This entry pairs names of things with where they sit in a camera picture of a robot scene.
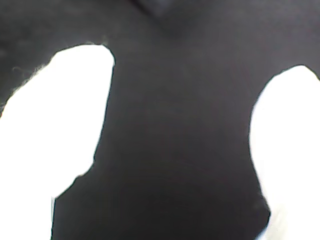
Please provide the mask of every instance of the white shape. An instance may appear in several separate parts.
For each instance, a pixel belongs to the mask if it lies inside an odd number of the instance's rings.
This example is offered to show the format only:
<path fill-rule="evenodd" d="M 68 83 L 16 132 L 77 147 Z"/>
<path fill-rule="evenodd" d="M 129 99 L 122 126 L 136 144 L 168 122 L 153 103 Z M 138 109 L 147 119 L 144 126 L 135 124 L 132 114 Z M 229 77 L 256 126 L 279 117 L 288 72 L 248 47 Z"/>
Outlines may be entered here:
<path fill-rule="evenodd" d="M 303 65 L 276 75 L 254 105 L 249 145 L 271 210 L 265 240 L 316 239 L 320 225 L 320 82 Z"/>
<path fill-rule="evenodd" d="M 52 207 L 93 164 L 114 64 L 103 45 L 62 50 L 7 101 L 0 118 L 1 240 L 50 239 L 50 201 Z"/>

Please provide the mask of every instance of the black fabric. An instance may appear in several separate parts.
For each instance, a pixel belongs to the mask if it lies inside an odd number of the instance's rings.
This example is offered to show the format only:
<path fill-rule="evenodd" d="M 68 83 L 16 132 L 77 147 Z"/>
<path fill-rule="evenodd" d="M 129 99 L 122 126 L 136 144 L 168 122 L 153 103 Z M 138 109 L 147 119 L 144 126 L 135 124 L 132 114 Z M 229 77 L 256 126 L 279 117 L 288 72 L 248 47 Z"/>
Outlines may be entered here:
<path fill-rule="evenodd" d="M 126 0 L 0 2 L 0 102 L 63 48 L 116 58 L 94 168 L 56 202 L 53 239 L 251 240 L 267 224 L 250 160 L 266 82 L 318 71 L 315 0 L 185 0 L 160 18 Z"/>

